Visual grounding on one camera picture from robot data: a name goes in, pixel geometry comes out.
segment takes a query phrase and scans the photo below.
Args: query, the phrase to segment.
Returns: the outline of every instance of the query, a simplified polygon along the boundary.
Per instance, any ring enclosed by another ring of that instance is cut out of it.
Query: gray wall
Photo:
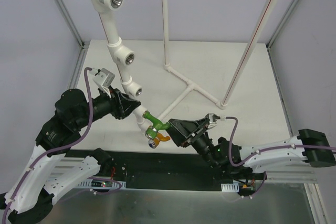
[[[90,0],[63,0],[85,41],[105,39]],[[168,0],[170,40],[248,41],[266,0]],[[291,0],[279,0],[260,42],[268,42]],[[116,12],[123,39],[162,40],[161,0],[125,0]]]
[[[293,131],[325,132],[336,146],[336,0],[302,0],[271,49]],[[316,169],[336,223],[336,167]]]
[[[0,193],[27,164],[79,46],[54,0],[0,0]]]

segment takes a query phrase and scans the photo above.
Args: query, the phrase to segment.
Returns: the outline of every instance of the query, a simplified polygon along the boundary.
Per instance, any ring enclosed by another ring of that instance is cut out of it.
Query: green pipe fitting
[[[152,116],[151,113],[149,113],[149,111],[143,113],[142,116],[143,118],[148,119],[153,123],[153,125],[149,127],[145,132],[145,136],[148,139],[151,140],[155,139],[160,130],[166,130],[171,126],[170,123],[163,123],[156,117]]]

